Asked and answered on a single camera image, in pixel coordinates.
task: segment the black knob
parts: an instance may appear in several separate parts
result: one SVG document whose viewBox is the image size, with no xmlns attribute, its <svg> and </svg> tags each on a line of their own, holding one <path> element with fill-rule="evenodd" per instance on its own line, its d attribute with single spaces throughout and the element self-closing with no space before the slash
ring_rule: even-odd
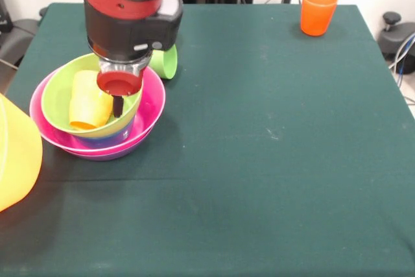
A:
<svg viewBox="0 0 415 277">
<path fill-rule="evenodd" d="M 383 14 L 383 20 L 387 25 L 392 26 L 401 21 L 401 15 L 397 12 L 389 11 Z"/>
</svg>

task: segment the table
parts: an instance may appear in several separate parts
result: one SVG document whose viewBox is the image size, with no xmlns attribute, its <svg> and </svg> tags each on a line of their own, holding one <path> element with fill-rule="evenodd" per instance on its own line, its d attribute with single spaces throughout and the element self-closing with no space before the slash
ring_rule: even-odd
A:
<svg viewBox="0 0 415 277">
<path fill-rule="evenodd" d="M 0 275 L 413 276 L 415 123 L 357 7 L 321 38 L 296 5 L 184 12 L 151 135 L 101 163 L 44 142 Z M 88 52 L 82 5 L 51 5 L 8 97 Z"/>
</svg>

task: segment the plastic bowl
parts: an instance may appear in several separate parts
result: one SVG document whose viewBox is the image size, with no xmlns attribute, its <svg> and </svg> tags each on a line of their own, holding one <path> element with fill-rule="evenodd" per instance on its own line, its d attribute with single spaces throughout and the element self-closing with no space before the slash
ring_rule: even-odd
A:
<svg viewBox="0 0 415 277">
<path fill-rule="evenodd" d="M 0 211 L 32 189 L 39 175 L 42 150 L 35 123 L 0 94 Z"/>
<path fill-rule="evenodd" d="M 114 145 L 118 145 L 126 139 L 128 139 L 133 125 L 134 118 L 131 119 L 131 121 L 123 129 L 110 136 L 104 136 L 101 138 L 82 138 L 80 136 L 77 136 L 77 140 L 81 142 L 81 144 L 91 149 L 102 149 L 105 147 L 111 147 Z"/>
<path fill-rule="evenodd" d="M 54 74 L 55 72 L 50 73 L 49 76 L 44 78 L 34 90 L 32 99 L 30 100 L 29 111 L 30 116 L 39 128 L 41 136 L 49 143 L 66 151 L 88 156 L 102 156 L 103 153 L 110 154 L 123 151 L 143 139 L 147 132 L 155 125 L 164 109 L 165 90 L 163 82 L 159 76 L 148 67 L 143 76 L 143 98 L 134 117 L 132 131 L 128 139 L 121 144 L 112 147 L 91 149 L 82 144 L 82 142 L 73 135 L 53 127 L 47 122 L 43 115 L 41 108 L 42 93 L 45 89 L 45 85 Z"/>
<path fill-rule="evenodd" d="M 98 57 L 93 54 L 80 56 L 60 67 L 49 80 L 41 98 L 41 109 L 46 120 L 56 129 L 82 138 L 105 138 L 122 131 L 133 120 L 143 93 L 124 98 L 123 114 L 111 116 L 106 125 L 92 130 L 75 130 L 69 125 L 69 102 L 75 73 L 82 70 L 99 71 Z"/>
<path fill-rule="evenodd" d="M 84 154 L 79 154 L 77 152 L 71 152 L 68 150 L 65 150 L 65 151 L 79 158 L 92 160 L 94 162 L 107 162 L 109 160 L 118 159 L 123 156 L 126 156 L 127 154 L 130 154 L 132 151 L 134 151 L 138 147 L 138 145 L 141 144 L 141 142 L 145 140 L 145 138 L 150 134 L 150 132 L 151 132 L 151 129 L 136 143 L 132 144 L 131 146 L 123 150 L 119 150 L 116 152 L 103 152 L 100 155 L 84 155 Z"/>
</svg>

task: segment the plastic cup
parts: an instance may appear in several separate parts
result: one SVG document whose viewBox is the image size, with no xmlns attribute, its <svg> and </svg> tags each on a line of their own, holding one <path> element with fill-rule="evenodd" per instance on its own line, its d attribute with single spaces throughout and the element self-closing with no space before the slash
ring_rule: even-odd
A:
<svg viewBox="0 0 415 277">
<path fill-rule="evenodd" d="M 301 30 L 310 36 L 321 36 L 329 27 L 337 0 L 303 0 Z"/>
<path fill-rule="evenodd" d="M 167 51 L 153 50 L 149 66 L 160 78 L 172 79 L 177 70 L 176 45 Z"/>
<path fill-rule="evenodd" d="M 112 113 L 113 97 L 97 85 L 97 71 L 79 71 L 72 85 L 69 124 L 76 130 L 104 126 Z"/>
</svg>

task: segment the stacked bowls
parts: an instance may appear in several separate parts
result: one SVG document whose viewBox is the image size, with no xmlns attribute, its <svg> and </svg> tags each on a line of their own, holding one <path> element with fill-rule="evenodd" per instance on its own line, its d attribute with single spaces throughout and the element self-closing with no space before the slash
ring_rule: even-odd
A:
<svg viewBox="0 0 415 277">
<path fill-rule="evenodd" d="M 99 71 L 98 58 L 80 56 L 45 77 L 30 100 L 30 116 L 41 136 L 49 143 L 89 160 L 112 160 L 133 151 L 150 133 L 165 104 L 165 90 L 159 76 L 146 68 L 140 92 L 124 98 L 123 113 L 90 130 L 76 130 L 69 124 L 69 103 L 75 74 Z"/>
</svg>

